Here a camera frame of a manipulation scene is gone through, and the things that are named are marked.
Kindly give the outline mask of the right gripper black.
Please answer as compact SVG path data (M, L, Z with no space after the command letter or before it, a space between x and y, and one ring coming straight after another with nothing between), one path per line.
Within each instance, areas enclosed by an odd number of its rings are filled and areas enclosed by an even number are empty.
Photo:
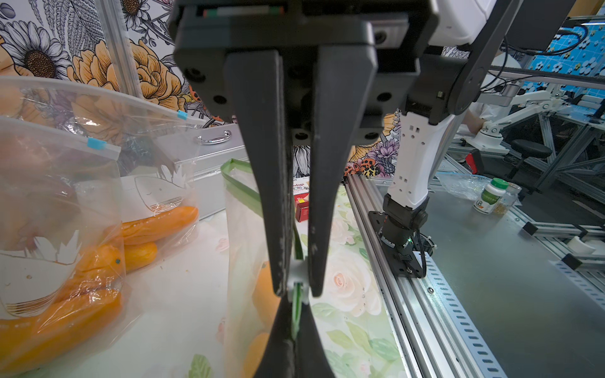
M217 116L235 117L261 199L274 292L288 290L292 141L310 147L309 283L323 293L353 142L400 108L438 24L434 1L177 1L174 58Z

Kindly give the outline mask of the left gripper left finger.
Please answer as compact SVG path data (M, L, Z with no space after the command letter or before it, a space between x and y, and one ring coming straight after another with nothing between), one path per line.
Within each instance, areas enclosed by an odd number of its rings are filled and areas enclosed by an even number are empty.
M292 306L282 297L262 360L254 378L295 376L295 342L291 335Z

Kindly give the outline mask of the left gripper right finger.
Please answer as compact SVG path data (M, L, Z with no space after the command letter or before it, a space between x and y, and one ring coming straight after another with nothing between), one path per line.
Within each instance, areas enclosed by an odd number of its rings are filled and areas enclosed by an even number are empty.
M296 377L334 378L311 308L302 304L296 345Z

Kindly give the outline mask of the orange mango bottom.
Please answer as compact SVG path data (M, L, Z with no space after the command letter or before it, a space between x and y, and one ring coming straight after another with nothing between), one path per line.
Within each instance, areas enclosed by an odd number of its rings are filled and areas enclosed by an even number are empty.
M259 319L267 329L270 329L273 326L275 316L277 315L280 297L274 293L268 261L262 263L253 291L252 301L257 310Z

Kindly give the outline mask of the clear zip-top bag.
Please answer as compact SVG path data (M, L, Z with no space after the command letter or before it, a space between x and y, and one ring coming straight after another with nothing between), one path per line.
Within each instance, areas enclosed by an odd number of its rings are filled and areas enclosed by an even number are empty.
M195 204L187 179L170 169L154 141L203 122L116 91L35 77L1 78L1 114L83 136L97 146L120 148L122 223ZM156 243L157 256L171 255L195 236L196 220Z
M120 148L1 119L1 321L122 293Z
M227 316L225 321L225 375L254 377L262 360L271 329L259 319L252 301L262 263L269 262L262 205L251 164L231 159L221 167L225 183L226 214L230 243ZM304 277L307 267L302 246L295 242L284 296L291 302L291 335L296 345L302 304L309 305L309 289Z

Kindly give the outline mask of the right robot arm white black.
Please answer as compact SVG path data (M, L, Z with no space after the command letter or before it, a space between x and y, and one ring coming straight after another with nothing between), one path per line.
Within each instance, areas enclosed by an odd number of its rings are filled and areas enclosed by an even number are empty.
M310 147L307 275L323 292L337 189L351 149L402 115L388 222L425 221L446 127L479 99L497 50L544 53L571 1L176 1L178 68L220 117L236 118L255 175L274 292L294 243L293 152Z

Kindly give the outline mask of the red small packet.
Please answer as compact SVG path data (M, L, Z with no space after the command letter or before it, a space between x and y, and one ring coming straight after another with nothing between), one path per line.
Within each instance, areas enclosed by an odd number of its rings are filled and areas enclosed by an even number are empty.
M304 222L309 218L310 212L310 178L294 179L293 194L295 201L295 218L297 222Z

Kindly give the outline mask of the silver metal case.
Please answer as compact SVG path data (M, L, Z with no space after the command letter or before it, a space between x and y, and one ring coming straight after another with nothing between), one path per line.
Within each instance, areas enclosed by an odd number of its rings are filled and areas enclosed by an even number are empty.
M158 137L154 146L170 169L184 173L201 219L225 209L221 166L231 159L248 160L237 124L185 129Z

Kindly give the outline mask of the white green pill bottle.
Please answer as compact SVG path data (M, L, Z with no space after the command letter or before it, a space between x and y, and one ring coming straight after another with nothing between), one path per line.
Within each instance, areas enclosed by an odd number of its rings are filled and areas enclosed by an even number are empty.
M499 178L493 178L485 186L474 203L474 209L482 214L491 214L497 203L506 193L509 183Z

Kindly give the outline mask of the black round stool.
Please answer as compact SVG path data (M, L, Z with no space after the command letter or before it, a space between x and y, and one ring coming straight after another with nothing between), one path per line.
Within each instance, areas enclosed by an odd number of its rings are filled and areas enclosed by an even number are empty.
M510 181L515 177L516 173L518 172L521 165L526 159L530 157L546 159L550 157L553 153L553 150L551 148L529 140L513 140L510 144L510 147L513 151L516 151L521 154L521 157L518 162L513 166L511 171L507 174L505 178L505 180L507 181Z

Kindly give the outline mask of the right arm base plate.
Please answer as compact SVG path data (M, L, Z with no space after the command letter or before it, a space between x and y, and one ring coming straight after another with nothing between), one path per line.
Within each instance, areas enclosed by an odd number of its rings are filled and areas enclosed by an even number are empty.
M432 238L419 230L396 225L386 213L370 211L368 216L392 275L395 278L424 278L428 257L436 249Z

